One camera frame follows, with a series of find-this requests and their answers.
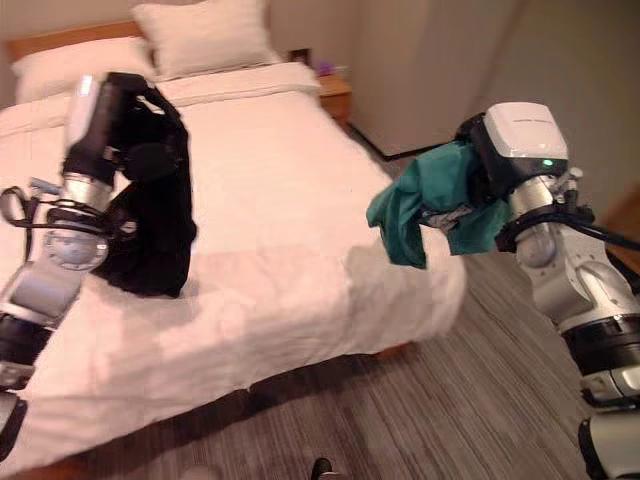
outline white bedsheet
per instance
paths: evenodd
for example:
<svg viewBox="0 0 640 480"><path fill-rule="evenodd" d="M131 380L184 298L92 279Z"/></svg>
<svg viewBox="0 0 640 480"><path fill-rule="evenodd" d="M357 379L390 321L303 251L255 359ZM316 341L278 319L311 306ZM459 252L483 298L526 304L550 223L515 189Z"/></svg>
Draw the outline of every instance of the white bedsheet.
<svg viewBox="0 0 640 480"><path fill-rule="evenodd" d="M29 413L0 475L302 365L442 334L457 314L464 268L439 232L427 234L429 271L389 265L365 219L389 180L318 107L309 70L160 88L191 133L199 233L183 295L140 299L90 276L21 393ZM67 107L57 96L0 114L3 187L56 180ZM23 232L0 234L4 281Z"/></svg>

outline teal shirt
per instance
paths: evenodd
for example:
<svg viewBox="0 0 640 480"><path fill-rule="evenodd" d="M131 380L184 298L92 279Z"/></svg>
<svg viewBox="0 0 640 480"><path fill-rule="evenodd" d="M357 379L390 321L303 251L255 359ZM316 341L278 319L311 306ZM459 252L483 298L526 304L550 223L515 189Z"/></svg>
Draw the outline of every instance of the teal shirt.
<svg viewBox="0 0 640 480"><path fill-rule="evenodd" d="M373 199L367 209L367 222L370 227L380 227L392 263L427 268L418 223L424 210L436 214L461 205L473 208L447 233L451 253L466 255L494 249L494 238L509 220L510 211L502 200L471 204L467 181L479 166L470 143L451 142L420 155Z"/></svg>

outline wooden nightstand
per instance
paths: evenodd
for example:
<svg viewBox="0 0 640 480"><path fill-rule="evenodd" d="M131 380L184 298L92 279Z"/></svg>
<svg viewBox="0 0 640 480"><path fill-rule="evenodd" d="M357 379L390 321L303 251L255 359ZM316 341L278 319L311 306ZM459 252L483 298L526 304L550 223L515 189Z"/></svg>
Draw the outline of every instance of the wooden nightstand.
<svg viewBox="0 0 640 480"><path fill-rule="evenodd" d="M351 114L351 86L339 75L318 77L322 86L320 103L344 131L348 130L347 122Z"/></svg>

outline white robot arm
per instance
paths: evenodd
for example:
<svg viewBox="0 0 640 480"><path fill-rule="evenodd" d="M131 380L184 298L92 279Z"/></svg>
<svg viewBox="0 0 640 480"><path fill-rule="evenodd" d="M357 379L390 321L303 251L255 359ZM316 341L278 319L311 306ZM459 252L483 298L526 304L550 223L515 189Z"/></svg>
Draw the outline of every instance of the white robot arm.
<svg viewBox="0 0 640 480"><path fill-rule="evenodd" d="M473 142L483 164L472 196L503 198L511 207L499 250L516 252L537 308L580 369L584 399L607 409L580 426L588 473L640 478L640 306L603 240L638 245L591 225L590 210L577 206L582 172L568 168L567 147L546 106L494 105L465 122L459 135Z"/></svg>
<svg viewBox="0 0 640 480"><path fill-rule="evenodd" d="M0 196L5 220L27 232L25 263L0 295L0 460L13 448L27 410L11 391L27 386L36 358L78 297L84 277L107 257L110 226L104 212L116 171L130 180L152 181L172 173L181 160L171 133L164 142L145 141L145 128L153 127L140 125L145 117L136 115L148 108L144 102L162 110L167 132L184 130L177 110L143 77L84 77L67 121L62 186L32 179L31 198L17 187ZM36 224L43 195L55 200L46 202L52 205L46 223ZM12 197L24 218L13 216ZM45 229L44 245L40 257L29 261L36 228Z"/></svg>

